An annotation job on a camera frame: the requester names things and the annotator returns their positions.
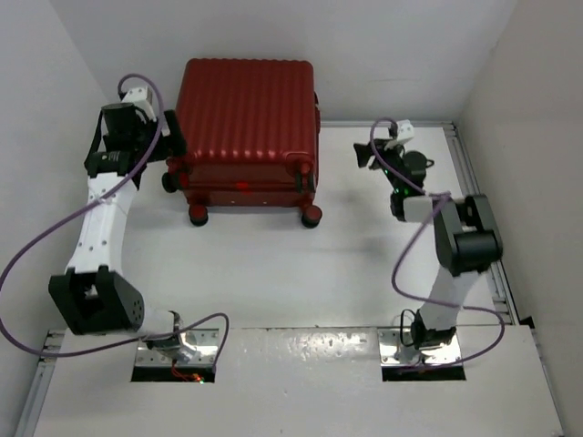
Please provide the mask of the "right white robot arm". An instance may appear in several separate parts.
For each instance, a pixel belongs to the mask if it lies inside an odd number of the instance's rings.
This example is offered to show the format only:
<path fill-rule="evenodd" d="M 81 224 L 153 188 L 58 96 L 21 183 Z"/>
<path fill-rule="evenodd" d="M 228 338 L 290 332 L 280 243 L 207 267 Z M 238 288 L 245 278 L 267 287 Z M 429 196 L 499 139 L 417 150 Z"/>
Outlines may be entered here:
<path fill-rule="evenodd" d="M 393 216 L 434 233 L 439 267 L 428 297 L 406 293 L 392 274 L 398 294 L 422 303 L 406 345 L 422 350 L 447 344 L 456 334 L 458 314 L 473 283 L 502 259 L 503 242 L 489 199 L 484 194 L 453 198 L 447 192 L 428 193 L 424 182 L 435 162 L 419 151 L 407 151 L 403 140 L 376 138 L 355 143 L 353 149 L 359 168 L 380 170 L 391 184 Z"/>

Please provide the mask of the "red suitcase blue lining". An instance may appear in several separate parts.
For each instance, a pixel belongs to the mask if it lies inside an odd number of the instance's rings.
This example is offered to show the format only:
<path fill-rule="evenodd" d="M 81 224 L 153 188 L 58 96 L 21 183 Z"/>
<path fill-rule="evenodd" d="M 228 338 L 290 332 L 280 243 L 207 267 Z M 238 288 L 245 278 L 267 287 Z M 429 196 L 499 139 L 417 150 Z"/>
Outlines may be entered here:
<path fill-rule="evenodd" d="M 162 184 L 184 194 L 193 226 L 212 207 L 296 208 L 305 228 L 320 224 L 321 116 L 309 61 L 191 58 L 176 117 L 186 151 L 168 158 Z"/>

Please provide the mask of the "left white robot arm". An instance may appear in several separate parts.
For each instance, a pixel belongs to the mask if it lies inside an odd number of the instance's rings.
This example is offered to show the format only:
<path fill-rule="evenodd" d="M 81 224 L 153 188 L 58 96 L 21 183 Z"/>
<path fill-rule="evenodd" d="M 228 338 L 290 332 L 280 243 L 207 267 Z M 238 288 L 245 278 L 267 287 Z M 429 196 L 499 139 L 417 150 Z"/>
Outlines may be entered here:
<path fill-rule="evenodd" d="M 154 310 L 122 272 L 128 213 L 145 167 L 184 151 L 175 114 L 146 99 L 101 107 L 84 168 L 87 205 L 76 248 L 49 295 L 77 336 L 126 333 L 152 343 L 175 340 L 179 315 Z"/>

